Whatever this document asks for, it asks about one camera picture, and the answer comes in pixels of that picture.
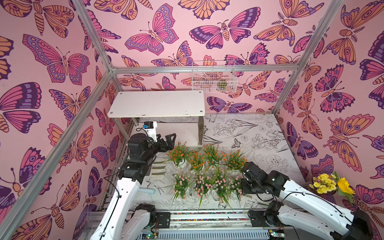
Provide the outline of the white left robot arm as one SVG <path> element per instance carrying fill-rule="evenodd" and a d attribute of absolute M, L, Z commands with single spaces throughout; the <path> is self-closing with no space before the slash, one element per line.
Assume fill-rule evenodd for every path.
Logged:
<path fill-rule="evenodd" d="M 128 223 L 125 220 L 157 153 L 173 150 L 176 136 L 134 134 L 129 139 L 129 155 L 118 172 L 116 190 L 91 240 L 135 240 L 145 227 L 156 224 L 156 208 L 149 204 L 139 204 Z"/>

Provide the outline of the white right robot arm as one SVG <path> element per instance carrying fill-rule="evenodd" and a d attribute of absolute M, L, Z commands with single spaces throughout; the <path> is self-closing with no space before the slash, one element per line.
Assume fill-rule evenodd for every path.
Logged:
<path fill-rule="evenodd" d="M 271 227 L 292 226 L 324 240 L 372 240 L 371 220 L 362 210 L 349 210 L 304 189 L 288 176 L 266 173 L 253 162 L 241 173 L 246 193 L 269 194 L 264 221 Z"/>

